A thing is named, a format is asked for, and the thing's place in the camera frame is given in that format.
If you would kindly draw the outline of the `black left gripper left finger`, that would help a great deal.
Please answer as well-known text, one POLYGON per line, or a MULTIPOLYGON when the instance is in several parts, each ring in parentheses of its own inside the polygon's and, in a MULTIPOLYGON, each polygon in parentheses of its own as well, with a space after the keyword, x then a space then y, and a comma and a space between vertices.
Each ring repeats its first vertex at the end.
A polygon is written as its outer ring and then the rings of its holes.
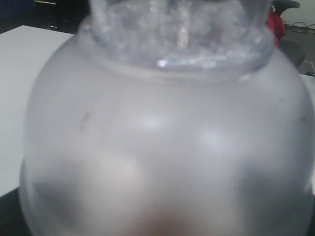
POLYGON ((18 188, 0 198, 0 236, 31 236, 22 214, 18 188))

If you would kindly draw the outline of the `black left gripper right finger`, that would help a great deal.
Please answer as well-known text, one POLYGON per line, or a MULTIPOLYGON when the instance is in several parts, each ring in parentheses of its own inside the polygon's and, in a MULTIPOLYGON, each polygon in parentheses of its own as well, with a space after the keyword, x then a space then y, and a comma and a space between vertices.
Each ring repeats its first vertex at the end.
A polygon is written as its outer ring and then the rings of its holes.
POLYGON ((299 230, 300 236, 306 236, 308 234, 312 222, 313 209, 315 206, 315 197, 312 187, 307 190, 303 200, 304 201, 302 204, 301 223, 299 230))

